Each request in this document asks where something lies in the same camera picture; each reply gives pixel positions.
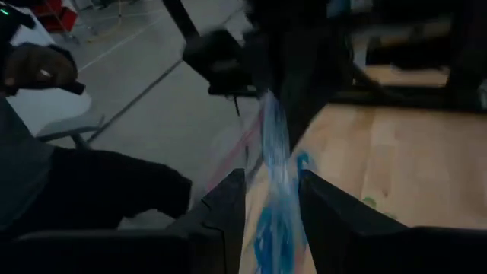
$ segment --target concrete floor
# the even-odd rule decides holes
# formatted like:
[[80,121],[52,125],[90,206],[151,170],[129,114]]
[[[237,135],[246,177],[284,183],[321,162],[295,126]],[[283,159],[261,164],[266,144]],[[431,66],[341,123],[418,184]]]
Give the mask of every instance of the concrete floor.
[[[183,3],[199,30],[224,24],[241,39],[240,32],[249,26],[239,0]],[[117,13],[118,4],[114,4],[103,11],[84,11],[81,16],[103,33],[116,26]],[[73,31],[81,41],[79,46],[56,37],[78,63],[79,81],[93,97],[91,112],[103,114],[109,124],[91,145],[168,164],[202,189],[203,178],[214,168],[208,164],[215,157],[210,144],[225,129],[239,125],[234,104],[209,96],[208,82],[180,62],[183,37],[160,1],[123,4],[122,13],[119,28],[109,36],[95,37],[98,40],[92,43],[87,40],[93,36],[82,25]],[[258,112],[255,100],[239,103],[244,119]],[[239,137],[233,135],[225,141],[235,143]],[[70,146],[64,141],[59,144]],[[160,227],[167,222],[152,212],[125,226]]]

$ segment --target person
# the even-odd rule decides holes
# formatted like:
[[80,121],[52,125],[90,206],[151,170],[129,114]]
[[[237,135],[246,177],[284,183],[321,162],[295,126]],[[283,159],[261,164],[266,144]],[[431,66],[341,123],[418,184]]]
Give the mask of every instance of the person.
[[[6,43],[0,45],[0,64],[4,97],[39,83],[69,84],[78,75],[69,52],[56,46]],[[39,142],[0,99],[1,239],[33,231],[116,228],[122,217],[149,209],[178,218],[188,209],[191,188],[189,179],[163,164]]]

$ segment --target wooden tabletop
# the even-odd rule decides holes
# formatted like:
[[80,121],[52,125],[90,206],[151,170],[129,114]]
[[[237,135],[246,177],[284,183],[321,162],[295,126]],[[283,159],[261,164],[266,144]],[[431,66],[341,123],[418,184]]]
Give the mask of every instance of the wooden tabletop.
[[[442,84],[438,72],[368,73],[388,84]],[[306,151],[316,173],[408,226],[487,229],[487,119],[461,113],[327,105],[295,151]],[[253,239],[269,192],[262,167],[247,194],[241,273],[255,273]],[[302,273],[314,273],[309,250]]]

